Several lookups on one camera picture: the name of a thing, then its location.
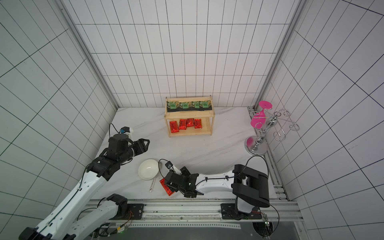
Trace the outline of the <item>red tea bag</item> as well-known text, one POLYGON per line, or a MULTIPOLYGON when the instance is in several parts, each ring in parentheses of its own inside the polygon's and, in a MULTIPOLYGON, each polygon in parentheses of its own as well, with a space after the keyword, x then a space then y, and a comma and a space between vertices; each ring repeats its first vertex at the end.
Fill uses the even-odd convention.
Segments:
POLYGON ((194 126, 195 126, 194 119, 193 118, 187 119, 186 127, 189 128, 189 127, 194 127, 194 126))
POLYGON ((194 119, 194 128, 195 129, 202 129, 202 119, 194 119))
POLYGON ((179 130, 187 129, 187 119, 180 119, 179 121, 179 130))
POLYGON ((177 121, 170 121, 170 129, 171 129, 171 133, 178 133, 180 131, 179 126, 178 126, 178 122, 177 121))
POLYGON ((174 193, 174 191, 171 190, 171 189, 165 184, 165 179, 164 179, 164 178, 160 180, 160 183, 161 183, 162 187, 164 188, 164 190, 166 191, 166 193, 168 194, 168 196, 171 196, 171 195, 174 193))

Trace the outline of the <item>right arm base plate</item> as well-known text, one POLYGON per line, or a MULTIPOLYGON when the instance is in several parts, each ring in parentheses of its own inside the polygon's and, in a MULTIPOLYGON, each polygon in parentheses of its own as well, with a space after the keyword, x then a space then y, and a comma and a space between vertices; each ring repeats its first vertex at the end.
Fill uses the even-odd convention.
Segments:
POLYGON ((254 207, 250 213, 243 213, 237 210, 235 204, 221 204, 223 220, 261 220, 262 214, 259 207, 254 207))

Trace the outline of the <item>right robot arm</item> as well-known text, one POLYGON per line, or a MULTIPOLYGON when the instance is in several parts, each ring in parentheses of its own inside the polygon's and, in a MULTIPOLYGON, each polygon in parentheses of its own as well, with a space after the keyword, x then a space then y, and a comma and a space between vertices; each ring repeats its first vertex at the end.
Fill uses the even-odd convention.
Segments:
POLYGON ((232 171, 216 175, 191 174, 185 167, 179 174, 170 170, 165 185, 186 198, 231 192, 236 196, 237 210, 242 213, 249 214, 255 207, 270 207, 269 175, 244 165, 235 165, 232 171))

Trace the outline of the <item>green tea bag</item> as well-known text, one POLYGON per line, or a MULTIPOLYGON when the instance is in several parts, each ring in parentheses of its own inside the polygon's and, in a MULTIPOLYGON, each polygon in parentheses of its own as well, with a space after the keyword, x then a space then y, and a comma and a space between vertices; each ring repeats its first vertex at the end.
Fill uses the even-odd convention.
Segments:
POLYGON ((211 103, 211 101, 200 101, 200 108, 203 111, 212 110, 212 103, 211 103))
POLYGON ((178 101, 167 101, 168 112, 178 112, 180 110, 180 103, 178 101))
POLYGON ((181 111, 189 111, 191 107, 192 107, 191 102, 179 102, 179 109, 181 111))
POLYGON ((191 104, 192 104, 192 108, 195 111, 199 111, 200 110, 200 108, 201 108, 200 101, 193 101, 193 102, 191 102, 191 104))

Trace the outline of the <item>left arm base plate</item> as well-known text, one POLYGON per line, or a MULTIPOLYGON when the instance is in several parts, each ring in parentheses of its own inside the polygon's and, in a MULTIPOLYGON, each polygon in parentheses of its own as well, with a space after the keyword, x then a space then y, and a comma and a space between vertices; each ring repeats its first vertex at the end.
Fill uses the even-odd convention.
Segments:
POLYGON ((119 207, 119 219, 127 221, 141 220, 144 212, 144 204, 123 204, 119 207))

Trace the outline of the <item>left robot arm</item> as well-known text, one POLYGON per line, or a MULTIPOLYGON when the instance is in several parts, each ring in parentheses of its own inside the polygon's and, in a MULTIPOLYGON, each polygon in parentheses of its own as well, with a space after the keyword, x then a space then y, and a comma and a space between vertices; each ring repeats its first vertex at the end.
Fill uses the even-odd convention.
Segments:
POLYGON ((83 240, 108 220, 131 217, 127 198, 112 194, 101 206, 78 219, 87 203, 123 164, 148 151, 149 140, 132 141, 130 137, 130 133, 110 137, 108 147, 86 166, 81 181, 59 206, 35 228, 25 228, 19 239, 83 240))

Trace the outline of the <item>wooden two-tier shelf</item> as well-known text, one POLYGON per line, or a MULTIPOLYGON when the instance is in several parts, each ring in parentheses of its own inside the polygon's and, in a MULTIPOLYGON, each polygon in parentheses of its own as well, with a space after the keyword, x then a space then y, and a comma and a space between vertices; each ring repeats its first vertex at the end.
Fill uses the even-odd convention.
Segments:
POLYGON ((214 122, 215 122, 215 109, 213 105, 213 98, 212 96, 189 97, 189 98, 166 98, 164 119, 165 119, 169 137, 212 135, 214 122), (170 101, 178 101, 178 102, 211 101, 212 110, 203 111, 202 109, 200 109, 199 111, 195 111, 191 107, 189 111, 179 110, 178 112, 168 112, 167 101, 169 102, 170 101), (194 127, 189 127, 186 130, 180 130, 178 133, 171 133, 170 121, 177 121, 179 126, 180 119, 191 119, 191 118, 202 119, 203 128, 195 129, 194 127))

